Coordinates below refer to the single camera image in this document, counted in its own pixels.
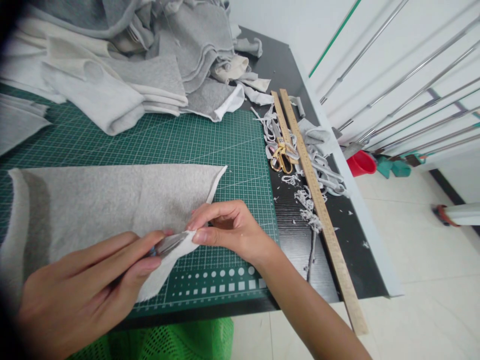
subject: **red bucket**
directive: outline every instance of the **red bucket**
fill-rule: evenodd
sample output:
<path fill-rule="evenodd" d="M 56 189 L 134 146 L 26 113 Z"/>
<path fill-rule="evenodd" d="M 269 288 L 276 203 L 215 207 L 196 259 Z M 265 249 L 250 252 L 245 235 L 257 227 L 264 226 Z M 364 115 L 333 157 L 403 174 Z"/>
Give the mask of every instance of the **red bucket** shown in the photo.
<path fill-rule="evenodd" d="M 365 151 L 360 150 L 347 161 L 351 174 L 354 177 L 363 174 L 374 174 L 377 171 L 375 160 Z"/>

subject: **white floor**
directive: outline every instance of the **white floor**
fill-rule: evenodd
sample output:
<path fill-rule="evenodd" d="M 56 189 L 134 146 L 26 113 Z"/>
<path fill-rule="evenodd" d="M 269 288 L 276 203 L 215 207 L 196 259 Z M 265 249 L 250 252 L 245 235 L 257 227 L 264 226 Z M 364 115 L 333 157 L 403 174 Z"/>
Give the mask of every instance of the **white floor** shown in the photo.
<path fill-rule="evenodd" d="M 451 202 L 428 173 L 356 179 L 406 292 L 360 301 L 371 356 L 480 359 L 480 238 L 438 222 L 430 205 Z M 342 302 L 332 307 L 348 319 Z M 312 359 L 281 311 L 233 321 L 233 360 Z"/>

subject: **white wall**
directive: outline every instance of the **white wall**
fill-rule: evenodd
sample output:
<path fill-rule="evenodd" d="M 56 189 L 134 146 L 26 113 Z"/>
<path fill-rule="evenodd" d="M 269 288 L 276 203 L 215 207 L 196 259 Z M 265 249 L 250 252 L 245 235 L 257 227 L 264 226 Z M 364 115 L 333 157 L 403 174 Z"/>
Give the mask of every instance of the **white wall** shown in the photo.
<path fill-rule="evenodd" d="M 303 67 L 309 71 L 315 65 L 353 3 L 354 0 L 237 0 L 232 1 L 230 19 L 249 29 L 289 44 Z M 318 95 L 318 100 L 327 92 L 399 3 L 400 0 L 363 0 L 360 3 L 310 79 Z M 323 105 L 331 124 L 336 127 L 343 124 L 479 14 L 479 0 L 410 0 Z M 358 133 L 381 120 L 478 40 L 480 40 L 480 25 L 376 104 L 370 111 L 364 113 L 354 124 L 347 127 L 343 131 L 344 136 L 340 142 L 346 143 Z M 445 95 L 474 78 L 480 77 L 479 65 L 480 49 L 449 72 L 433 88 L 440 95 Z M 411 124 L 477 88 L 480 88 L 480 81 L 403 124 Z M 420 96 L 402 110 L 397 117 L 430 99 L 428 94 Z M 480 91 L 462 102 L 469 109 L 480 106 Z M 408 131 L 392 136 L 380 145 L 398 139 L 411 131 L 421 129 L 457 111 L 454 106 L 450 106 L 423 120 L 419 125 L 411 127 Z M 395 155 L 407 151 L 478 121 L 472 115 L 465 116 L 438 130 L 429 132 L 417 140 L 396 147 L 388 154 Z M 385 132 L 372 144 L 398 129 L 397 127 Z M 465 137 L 478 133 L 480 133 L 480 129 L 465 135 Z M 461 138 L 455 138 L 450 142 L 458 141 Z M 467 151 L 476 147 L 478 144 L 470 143 L 463 146 L 462 149 Z M 448 156 L 449 151 L 435 155 L 438 160 Z"/>
<path fill-rule="evenodd" d="M 480 148 L 437 162 L 437 167 L 463 200 L 480 203 Z"/>

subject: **wooden ruler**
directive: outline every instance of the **wooden ruler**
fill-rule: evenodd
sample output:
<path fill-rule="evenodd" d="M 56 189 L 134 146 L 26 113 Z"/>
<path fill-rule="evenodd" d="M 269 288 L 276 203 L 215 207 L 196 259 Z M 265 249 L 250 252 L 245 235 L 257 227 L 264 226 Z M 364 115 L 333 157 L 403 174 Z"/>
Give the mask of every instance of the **wooden ruler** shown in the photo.
<path fill-rule="evenodd" d="M 285 117 L 284 117 L 284 112 L 282 111 L 282 106 L 280 105 L 280 100 L 279 100 L 279 95 L 277 94 L 276 91 L 272 91 L 271 95 L 273 96 L 273 103 L 275 105 L 275 112 L 278 117 L 278 124 L 280 125 L 280 130 L 281 130 L 281 136 L 283 137 L 283 141 L 285 143 L 292 145 L 292 138 L 290 137 L 290 131 L 287 126 L 287 123 L 285 122 Z M 297 159 L 292 159 L 290 158 L 290 163 L 291 164 L 298 164 L 299 161 Z"/>
<path fill-rule="evenodd" d="M 333 263 L 333 269 L 335 270 L 338 284 L 340 285 L 341 295 L 345 302 L 346 311 L 350 318 L 351 328 L 357 335 L 365 335 L 369 333 L 367 323 L 360 307 L 357 293 L 355 292 L 354 284 L 350 278 L 347 264 L 345 263 L 342 250 L 340 249 L 337 235 L 335 234 L 332 221 L 330 220 L 329 212 L 325 206 L 322 192 L 320 191 L 319 183 L 317 182 L 317 176 L 315 175 L 314 168 L 310 162 L 309 153 L 305 147 L 302 134 L 300 133 L 297 119 L 295 118 L 294 110 L 290 104 L 289 95 L 285 89 L 280 89 L 281 101 L 285 108 L 286 117 L 290 124 L 290 129 L 293 134 L 296 135 L 296 149 L 300 155 L 301 167 L 305 173 L 306 182 L 310 188 L 311 198 L 315 205 L 316 214 L 322 224 L 323 237 L 330 254 L 331 262 Z"/>

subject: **scissors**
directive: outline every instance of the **scissors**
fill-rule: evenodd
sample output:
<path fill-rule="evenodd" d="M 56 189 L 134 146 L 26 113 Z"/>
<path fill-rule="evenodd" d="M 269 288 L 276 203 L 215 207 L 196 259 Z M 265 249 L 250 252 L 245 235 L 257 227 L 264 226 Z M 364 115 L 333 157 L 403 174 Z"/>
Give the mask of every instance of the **scissors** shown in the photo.
<path fill-rule="evenodd" d="M 290 162 L 289 156 L 287 155 L 287 145 L 285 144 L 284 138 L 280 134 L 279 125 L 275 122 L 275 120 L 272 120 L 271 127 L 273 134 L 275 135 L 278 148 L 272 154 L 270 166 L 276 172 L 283 171 L 285 174 L 290 174 L 294 167 Z"/>
<path fill-rule="evenodd" d="M 157 245 L 155 245 L 150 252 L 149 256 L 158 256 L 164 259 L 168 254 L 170 254 L 178 245 L 188 236 L 188 232 L 184 231 L 172 236 L 165 237 Z"/>

